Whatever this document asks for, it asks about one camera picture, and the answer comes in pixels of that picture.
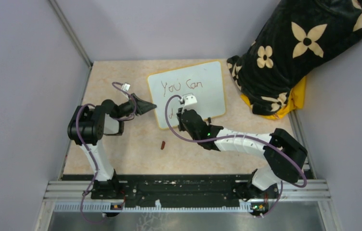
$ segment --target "gray floor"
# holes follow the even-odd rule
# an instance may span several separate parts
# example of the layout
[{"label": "gray floor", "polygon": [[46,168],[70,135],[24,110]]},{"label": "gray floor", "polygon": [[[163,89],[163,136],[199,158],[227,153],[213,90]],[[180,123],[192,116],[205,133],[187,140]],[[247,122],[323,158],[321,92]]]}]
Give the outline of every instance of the gray floor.
[{"label": "gray floor", "polygon": [[[97,221],[100,214],[85,214]],[[280,202],[264,219],[239,213],[126,213],[102,224],[80,213],[54,213],[49,231],[324,231],[317,203]]]}]

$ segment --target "black blanket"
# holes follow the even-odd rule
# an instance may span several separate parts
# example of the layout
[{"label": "black blanket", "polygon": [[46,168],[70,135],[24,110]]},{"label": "black blanket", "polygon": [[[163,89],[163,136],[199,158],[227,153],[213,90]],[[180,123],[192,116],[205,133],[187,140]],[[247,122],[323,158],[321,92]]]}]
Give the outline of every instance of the black blanket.
[{"label": "black blanket", "polygon": [[362,38],[362,0],[281,0],[254,44],[227,60],[252,112],[273,115],[313,68]]}]

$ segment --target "table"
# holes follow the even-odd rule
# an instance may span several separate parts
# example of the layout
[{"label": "table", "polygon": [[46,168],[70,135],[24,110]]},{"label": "table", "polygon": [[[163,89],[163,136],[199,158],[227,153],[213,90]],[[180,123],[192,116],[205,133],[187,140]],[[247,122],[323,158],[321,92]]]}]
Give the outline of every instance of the table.
[{"label": "table", "polygon": [[[127,99],[112,87],[113,81],[128,82],[130,93],[151,102],[147,76],[151,73],[180,68],[209,60],[142,60],[99,61],[93,65],[83,98],[83,104],[101,104],[105,99],[124,103]],[[290,120],[267,120],[251,113],[240,99],[226,65],[220,59],[226,96],[226,114],[212,119],[212,124],[250,133],[270,133],[283,128],[293,135]],[[102,138],[106,154],[118,174],[245,174],[266,165],[256,156],[238,152],[208,151],[195,143],[180,140],[170,130],[158,128],[155,115],[150,111],[125,122],[122,136]],[[190,139],[187,132],[181,135]],[[162,141],[166,142],[161,150]],[[64,174],[92,174],[89,162],[74,142],[71,143]]]}]

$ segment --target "white wall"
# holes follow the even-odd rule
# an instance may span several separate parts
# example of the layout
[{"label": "white wall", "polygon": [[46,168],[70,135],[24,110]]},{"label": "white wall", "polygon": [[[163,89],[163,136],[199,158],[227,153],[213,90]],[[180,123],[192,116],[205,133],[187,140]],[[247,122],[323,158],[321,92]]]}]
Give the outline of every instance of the white wall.
[{"label": "white wall", "polygon": [[316,172],[344,231],[362,231],[362,41],[315,70],[306,94],[299,113]]},{"label": "white wall", "polygon": [[87,67],[46,0],[0,0],[0,230],[32,230]]},{"label": "white wall", "polygon": [[278,0],[58,0],[91,60],[243,54]]}]

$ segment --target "yellow cloth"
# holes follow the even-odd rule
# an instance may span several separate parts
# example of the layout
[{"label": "yellow cloth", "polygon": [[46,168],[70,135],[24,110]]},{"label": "yellow cloth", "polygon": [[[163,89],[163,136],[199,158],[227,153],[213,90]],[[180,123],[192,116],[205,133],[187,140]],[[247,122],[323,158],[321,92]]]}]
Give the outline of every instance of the yellow cloth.
[{"label": "yellow cloth", "polygon": [[[290,91],[289,99],[284,108],[281,108],[274,115],[261,115],[261,117],[266,119],[281,119],[290,111],[295,109],[302,109],[304,104],[304,96],[306,93],[306,77],[304,76],[300,82],[298,82],[293,89]],[[241,99],[252,109],[249,99],[241,94]]]}]

